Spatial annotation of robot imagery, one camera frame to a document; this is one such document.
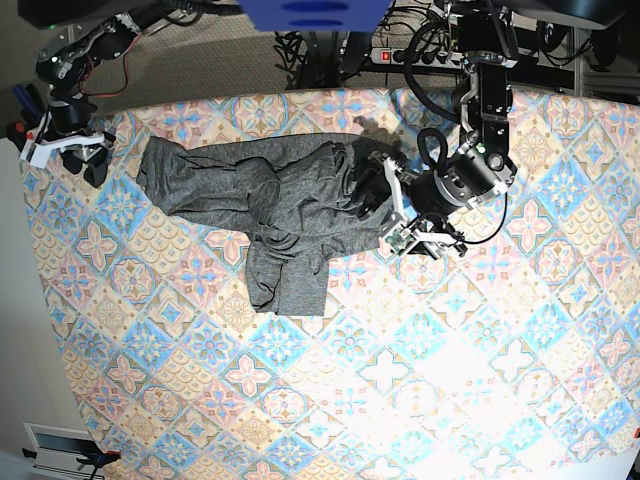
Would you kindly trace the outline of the grey t-shirt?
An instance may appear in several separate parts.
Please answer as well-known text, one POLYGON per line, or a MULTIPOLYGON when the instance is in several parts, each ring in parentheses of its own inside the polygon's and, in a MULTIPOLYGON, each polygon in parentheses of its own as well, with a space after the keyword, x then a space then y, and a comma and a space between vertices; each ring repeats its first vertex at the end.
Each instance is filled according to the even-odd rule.
POLYGON ((257 312, 321 316, 329 262, 375 249, 386 218, 356 218, 355 170, 392 146, 354 134, 299 134, 186 149, 149 139, 136 181, 168 216, 245 234, 257 312))

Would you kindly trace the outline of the red black clamp left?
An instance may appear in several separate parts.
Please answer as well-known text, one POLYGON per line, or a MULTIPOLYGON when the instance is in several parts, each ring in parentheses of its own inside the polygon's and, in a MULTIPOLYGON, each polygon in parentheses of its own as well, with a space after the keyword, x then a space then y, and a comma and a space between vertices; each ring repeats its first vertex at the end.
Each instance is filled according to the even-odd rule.
POLYGON ((5 127, 6 137, 22 152, 25 148, 29 149, 33 144, 32 130, 35 128, 33 123, 24 123, 22 121, 11 122, 5 127))

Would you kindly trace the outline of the white power strip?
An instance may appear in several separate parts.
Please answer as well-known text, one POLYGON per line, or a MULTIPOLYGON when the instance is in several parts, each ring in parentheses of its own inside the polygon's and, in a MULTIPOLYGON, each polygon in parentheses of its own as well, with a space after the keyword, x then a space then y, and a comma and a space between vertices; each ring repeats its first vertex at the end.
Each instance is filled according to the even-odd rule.
MULTIPOLYGON (((398 48, 373 47, 370 60, 375 65, 402 66, 405 60, 405 51, 398 48)), ((420 67, 460 69, 462 56, 458 53, 449 54, 443 48, 433 48, 424 52, 417 49, 412 64, 420 67)))

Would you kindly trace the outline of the patterned tile tablecloth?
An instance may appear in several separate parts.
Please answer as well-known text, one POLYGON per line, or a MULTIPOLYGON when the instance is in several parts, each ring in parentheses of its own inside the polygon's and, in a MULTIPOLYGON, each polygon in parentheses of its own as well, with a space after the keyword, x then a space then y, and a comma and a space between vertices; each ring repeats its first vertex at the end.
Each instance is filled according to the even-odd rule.
POLYGON ((258 314, 245 236, 135 184, 149 138, 188 148, 342 132, 417 154, 409 92, 255 95, 132 110, 102 188, 23 165, 71 390, 122 479, 519 479, 635 454, 639 111, 520 91, 507 198, 456 215, 466 256, 330 264, 321 317, 258 314))

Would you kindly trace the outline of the black clamp bottom left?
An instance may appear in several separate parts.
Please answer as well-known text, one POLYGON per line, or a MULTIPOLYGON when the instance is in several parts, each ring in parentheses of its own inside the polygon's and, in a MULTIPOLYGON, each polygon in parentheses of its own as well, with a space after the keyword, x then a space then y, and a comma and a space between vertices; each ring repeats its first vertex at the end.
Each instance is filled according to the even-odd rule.
POLYGON ((34 467, 39 470, 55 473, 88 476, 99 473, 103 467, 121 459, 119 452, 106 453, 64 452, 41 449, 38 451, 23 448, 22 454, 26 459, 34 461, 34 467))

